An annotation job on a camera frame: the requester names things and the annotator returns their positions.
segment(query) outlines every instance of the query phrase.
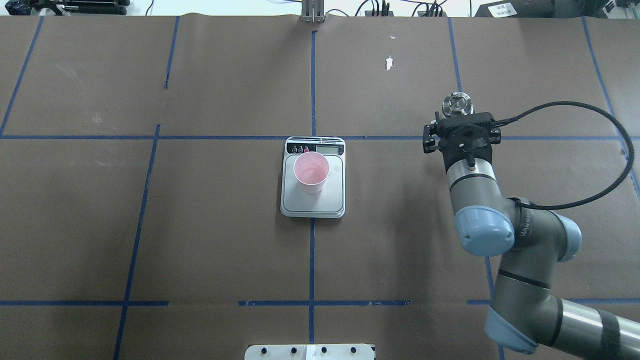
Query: scale platform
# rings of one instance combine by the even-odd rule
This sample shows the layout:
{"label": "scale platform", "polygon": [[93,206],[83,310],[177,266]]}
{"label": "scale platform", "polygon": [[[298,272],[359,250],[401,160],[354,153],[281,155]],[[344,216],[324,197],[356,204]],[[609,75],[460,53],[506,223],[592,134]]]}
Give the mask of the scale platform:
{"label": "scale platform", "polygon": [[[339,140],[340,151],[328,153],[329,141]],[[306,193],[293,174],[293,163],[301,152],[322,152],[329,161],[329,176],[319,193]],[[339,138],[293,137],[287,140],[282,162],[280,212],[287,217],[340,218],[344,215],[344,141]]]}

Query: blue tape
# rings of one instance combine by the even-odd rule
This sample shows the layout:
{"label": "blue tape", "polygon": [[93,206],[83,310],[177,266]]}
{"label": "blue tape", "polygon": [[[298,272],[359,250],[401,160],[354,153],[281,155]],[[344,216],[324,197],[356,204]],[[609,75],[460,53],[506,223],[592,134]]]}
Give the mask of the blue tape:
{"label": "blue tape", "polygon": [[467,300],[467,305],[490,305],[491,300]]}
{"label": "blue tape", "polygon": [[163,135],[160,140],[286,140],[290,136]]}
{"label": "blue tape", "polygon": [[153,140],[149,135],[3,135],[3,140]]}
{"label": "blue tape", "polygon": [[[0,306],[124,306],[124,301],[0,300]],[[128,306],[169,306],[168,301],[136,301]]]}
{"label": "blue tape", "polygon": [[[469,301],[487,301],[488,300],[468,300]],[[411,300],[249,300],[239,301],[239,307],[244,306],[407,306],[411,304]]]}
{"label": "blue tape", "polygon": [[343,140],[420,140],[422,136],[338,136]]}
{"label": "blue tape", "polygon": [[[589,52],[591,53],[591,61],[593,62],[593,67],[596,70],[596,75],[598,76],[598,82],[600,83],[602,94],[604,95],[604,99],[607,103],[607,109],[609,110],[609,113],[613,117],[616,117],[616,113],[613,111],[613,106],[611,105],[611,98],[609,98],[609,92],[607,91],[607,87],[604,84],[604,79],[602,78],[602,73],[600,72],[600,66],[598,65],[598,60],[596,59],[596,53],[593,50],[593,44],[591,43],[591,36],[589,35],[589,27],[587,26],[587,18],[585,18],[584,16],[582,17],[582,28],[584,28],[584,36],[587,39],[587,45],[589,46]],[[624,138],[622,137],[622,134],[618,131],[618,129],[616,129],[616,132],[618,133],[618,141],[620,142],[620,147],[623,149],[623,151],[628,153],[627,145],[624,141]],[[636,197],[638,198],[638,200],[640,200],[640,187],[638,185],[638,180],[637,180],[636,172],[634,171],[634,169],[631,169],[631,171],[629,172],[629,175],[631,177],[631,181],[633,182],[634,190],[636,191]]]}
{"label": "blue tape", "polygon": [[316,300],[316,306],[406,306],[411,300]]}
{"label": "blue tape", "polygon": [[315,324],[314,324],[314,313],[315,313],[315,309],[314,306],[311,304],[309,305],[309,343],[313,344],[316,342],[316,335],[315,335]]}
{"label": "blue tape", "polygon": [[578,304],[640,304],[640,299],[567,299]]}
{"label": "blue tape", "polygon": [[486,270],[486,280],[489,283],[489,295],[493,299],[493,274],[491,272],[491,261],[488,256],[484,257],[484,268]]}
{"label": "blue tape", "polygon": [[173,52],[175,51],[175,39],[178,37],[178,25],[180,17],[175,17],[175,25],[173,26],[173,39],[171,40],[171,50],[169,51],[169,61],[166,64],[166,78],[164,79],[164,88],[169,87],[169,75],[171,74],[171,65],[173,63]]}
{"label": "blue tape", "polygon": [[311,31],[311,136],[316,136],[316,33]]}
{"label": "blue tape", "polygon": [[456,69],[456,82],[458,84],[458,91],[462,91],[462,79],[460,78],[460,68],[458,67],[458,53],[456,52],[456,39],[453,36],[453,21],[450,17],[449,21],[449,38],[451,39],[451,52],[453,53],[453,66]]}
{"label": "blue tape", "polygon": [[31,46],[29,46],[29,51],[27,52],[27,56],[24,59],[24,63],[22,64],[22,70],[20,70],[20,75],[18,75],[18,81],[16,81],[15,87],[13,88],[13,93],[11,94],[9,105],[6,107],[6,112],[4,113],[2,125],[0,125],[0,136],[2,136],[2,134],[4,133],[6,123],[9,121],[9,115],[11,114],[11,109],[13,108],[13,102],[15,101],[16,95],[18,95],[18,90],[20,89],[22,78],[24,77],[24,73],[27,70],[27,65],[29,65],[29,60],[31,59],[33,48],[36,46],[36,41],[38,40],[38,35],[40,34],[40,29],[42,29],[43,22],[44,22],[44,16],[41,16],[40,20],[38,21],[38,27],[36,28],[36,32],[35,34],[33,34],[33,39],[31,40]]}
{"label": "blue tape", "polygon": [[160,136],[160,124],[156,126],[154,143],[153,143],[153,146],[151,146],[151,157],[149,157],[149,165],[147,168],[147,178],[145,179],[145,189],[142,193],[142,204],[140,205],[140,215],[138,216],[138,227],[136,228],[136,238],[133,242],[131,263],[129,264],[129,276],[127,277],[127,287],[124,292],[125,304],[122,306],[122,314],[120,315],[120,326],[118,327],[118,336],[116,338],[116,347],[113,352],[113,360],[118,360],[118,358],[120,357],[120,344],[122,343],[122,336],[124,334],[124,325],[127,320],[127,304],[129,302],[129,296],[131,294],[131,284],[133,283],[133,272],[136,268],[136,259],[138,258],[138,246],[140,244],[140,234],[142,233],[142,220],[145,217],[145,210],[147,209],[147,198],[149,195],[149,181],[151,180],[151,173],[153,171],[154,162],[156,160],[156,148],[158,145],[159,136]]}
{"label": "blue tape", "polygon": [[[567,299],[578,304],[640,304],[637,298],[620,299]],[[489,305],[491,300],[467,300],[467,305]]]}
{"label": "blue tape", "polygon": [[503,140],[554,140],[554,141],[616,141],[615,136],[503,136]]}
{"label": "blue tape", "polygon": [[124,323],[127,319],[127,306],[122,306],[122,312],[120,313],[120,325],[118,325],[118,337],[116,338],[116,347],[113,351],[113,360],[120,358],[120,346],[122,345],[122,334],[124,334]]}
{"label": "blue tape", "polygon": [[316,219],[309,220],[309,343],[314,343],[314,301],[316,300]]}
{"label": "blue tape", "polygon": [[249,300],[239,301],[238,306],[309,306],[308,300]]}

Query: plastic cup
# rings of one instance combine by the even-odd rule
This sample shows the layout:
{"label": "plastic cup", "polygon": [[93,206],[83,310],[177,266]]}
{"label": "plastic cup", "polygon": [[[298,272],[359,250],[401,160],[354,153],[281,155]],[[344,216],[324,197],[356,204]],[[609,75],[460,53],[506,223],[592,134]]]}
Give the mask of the plastic cup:
{"label": "plastic cup", "polygon": [[293,163],[293,174],[304,192],[320,192],[329,176],[329,161],[319,152],[305,152]]}

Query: white label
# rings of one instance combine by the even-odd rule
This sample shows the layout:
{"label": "white label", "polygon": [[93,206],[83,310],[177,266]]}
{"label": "white label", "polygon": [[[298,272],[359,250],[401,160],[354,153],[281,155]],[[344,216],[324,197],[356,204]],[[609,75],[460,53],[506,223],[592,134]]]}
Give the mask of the white label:
{"label": "white label", "polygon": [[500,5],[489,6],[488,9],[491,12],[491,15],[493,15],[493,17],[507,17],[512,15],[518,15],[518,13],[516,13],[516,10],[513,8],[513,5],[511,3],[504,3]]}

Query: black cable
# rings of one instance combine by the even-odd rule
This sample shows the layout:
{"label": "black cable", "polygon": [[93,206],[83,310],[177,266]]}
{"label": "black cable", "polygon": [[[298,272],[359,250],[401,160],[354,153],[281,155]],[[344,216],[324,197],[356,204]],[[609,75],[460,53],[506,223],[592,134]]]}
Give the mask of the black cable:
{"label": "black cable", "polygon": [[147,8],[147,12],[145,12],[145,16],[149,15],[149,10],[151,10],[151,6],[154,5],[154,1],[155,0],[151,0],[151,4],[149,5],[149,7]]}
{"label": "black cable", "polygon": [[548,102],[546,104],[542,104],[542,105],[536,106],[533,109],[527,110],[527,111],[523,112],[522,114],[520,114],[518,116],[510,117],[508,119],[504,119],[504,120],[500,120],[500,121],[496,121],[496,122],[493,123],[493,126],[494,127],[505,126],[505,125],[508,125],[508,124],[510,124],[512,122],[516,122],[516,121],[522,119],[523,117],[527,116],[528,114],[534,113],[535,111],[538,111],[540,109],[548,108],[550,106],[559,106],[559,105],[569,105],[569,106],[577,106],[579,108],[585,108],[587,110],[595,111],[595,112],[601,114],[602,116],[604,116],[605,118],[609,119],[609,121],[611,121],[613,126],[616,127],[618,132],[620,132],[620,135],[622,136],[622,139],[624,139],[625,144],[627,145],[627,166],[625,166],[625,168],[624,168],[624,170],[622,170],[622,173],[620,174],[620,176],[618,176],[618,178],[611,185],[609,185],[606,189],[602,190],[601,192],[597,193],[594,196],[590,196],[590,197],[588,197],[586,199],[582,199],[580,201],[574,201],[574,202],[569,202],[567,204],[552,205],[552,206],[523,204],[519,200],[516,200],[515,201],[516,205],[520,206],[521,208],[536,209],[536,210],[560,210],[560,209],[574,208],[576,206],[588,204],[589,202],[592,202],[594,200],[597,200],[597,199],[603,197],[604,195],[607,195],[608,193],[612,192],[615,188],[617,188],[618,185],[620,185],[627,178],[627,175],[629,175],[629,172],[631,171],[631,168],[633,167],[634,158],[635,158],[634,144],[631,141],[631,138],[629,137],[629,134],[627,133],[627,130],[611,114],[607,113],[603,109],[597,108],[596,106],[593,106],[593,105],[584,104],[583,102],[576,102],[576,101],[554,101],[554,102]]}
{"label": "black cable", "polygon": [[328,10],[326,13],[330,13],[330,12],[341,12],[341,13],[343,13],[344,15],[349,16],[346,12],[343,12],[343,11],[342,11],[342,10],[340,10],[340,9],[331,9],[331,10]]}
{"label": "black cable", "polygon": [[413,12],[411,13],[411,17],[413,17],[415,15],[415,12],[418,11],[418,8],[420,7],[420,5],[426,5],[427,6],[427,11],[429,11],[429,4],[427,3],[419,3],[418,5],[415,6],[415,9],[413,9]]}
{"label": "black cable", "polygon": [[358,13],[360,12],[360,9],[362,9],[362,7],[364,6],[364,4],[366,4],[367,2],[369,2],[369,0],[364,0],[362,1],[362,4],[360,4],[360,6],[358,7],[358,10],[356,10],[356,14],[354,16],[358,16]]}

